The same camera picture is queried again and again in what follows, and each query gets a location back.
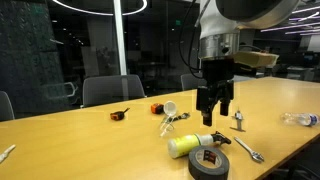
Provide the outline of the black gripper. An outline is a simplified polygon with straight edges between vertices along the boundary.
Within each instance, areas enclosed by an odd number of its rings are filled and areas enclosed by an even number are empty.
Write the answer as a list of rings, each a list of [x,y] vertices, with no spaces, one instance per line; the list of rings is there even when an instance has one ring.
[[[206,80],[206,85],[197,88],[196,109],[202,111],[206,126],[212,126],[212,111],[218,102],[221,102],[220,114],[229,114],[229,104],[233,99],[233,65],[232,59],[202,62],[202,78]]]

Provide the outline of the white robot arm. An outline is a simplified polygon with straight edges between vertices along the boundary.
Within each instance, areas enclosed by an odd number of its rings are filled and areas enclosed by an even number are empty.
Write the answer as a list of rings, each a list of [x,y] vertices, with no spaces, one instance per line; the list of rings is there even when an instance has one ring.
[[[212,125],[212,112],[220,102],[220,114],[228,115],[234,98],[235,54],[241,29],[275,26],[297,8],[300,0],[200,0],[200,49],[204,86],[197,88],[196,109],[203,124]]]

